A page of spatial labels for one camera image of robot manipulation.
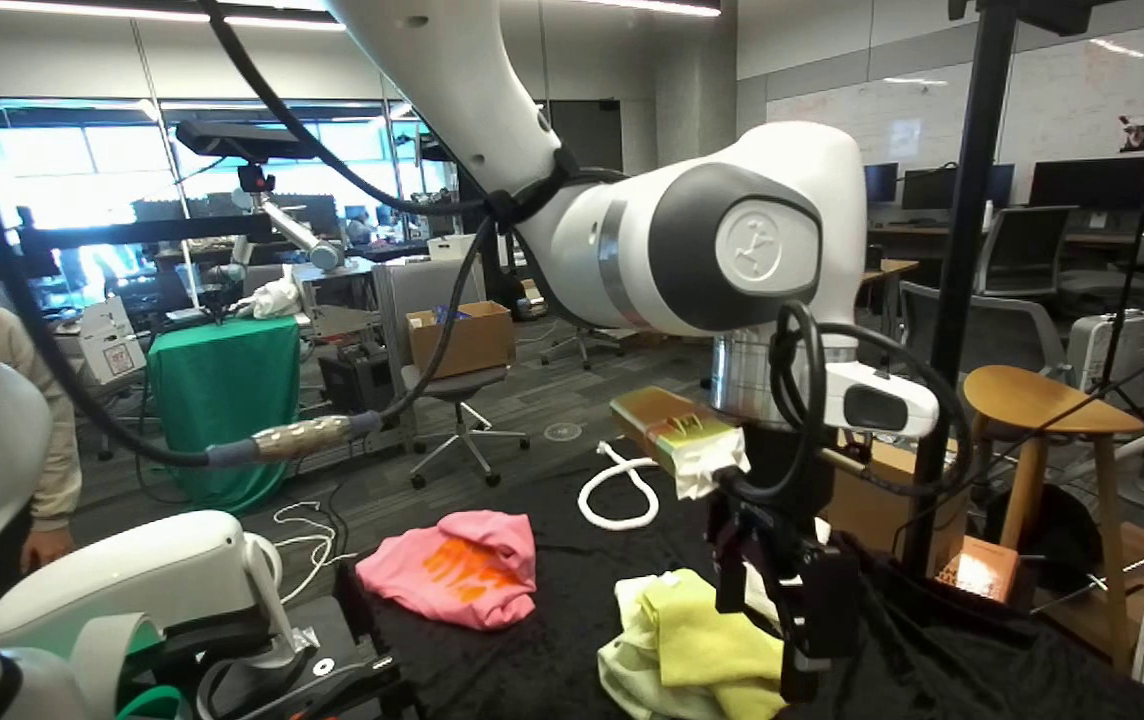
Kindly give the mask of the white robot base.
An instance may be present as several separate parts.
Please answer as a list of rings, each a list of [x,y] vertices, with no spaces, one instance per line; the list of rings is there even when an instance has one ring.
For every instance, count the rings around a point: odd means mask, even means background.
[[[314,654],[280,598],[280,553],[227,514],[181,514],[76,547],[0,598],[0,654],[48,659],[87,720],[122,714],[135,641],[247,619],[254,669]]]

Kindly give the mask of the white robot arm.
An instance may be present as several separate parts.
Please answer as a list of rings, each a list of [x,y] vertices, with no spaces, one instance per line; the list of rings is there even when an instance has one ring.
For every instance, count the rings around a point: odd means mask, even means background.
[[[807,399],[791,414],[795,458],[742,503],[804,530],[825,486],[822,435],[851,388],[879,388],[850,348],[870,233],[858,141],[828,126],[772,120],[735,144],[633,182],[578,184],[559,135],[511,74],[495,0],[327,0],[358,50],[429,117],[487,193],[487,217],[527,236],[559,307],[587,326],[672,336],[731,336],[795,313],[813,354]],[[41,472],[54,414],[0,363],[0,531]],[[0,720],[87,709],[54,655],[0,654]]]

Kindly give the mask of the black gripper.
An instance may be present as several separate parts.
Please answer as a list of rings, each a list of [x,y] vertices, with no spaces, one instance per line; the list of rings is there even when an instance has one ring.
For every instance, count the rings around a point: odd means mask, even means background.
[[[834,664],[858,654],[858,559],[742,467],[718,478],[707,543],[718,609],[780,641],[783,700],[818,700]]]

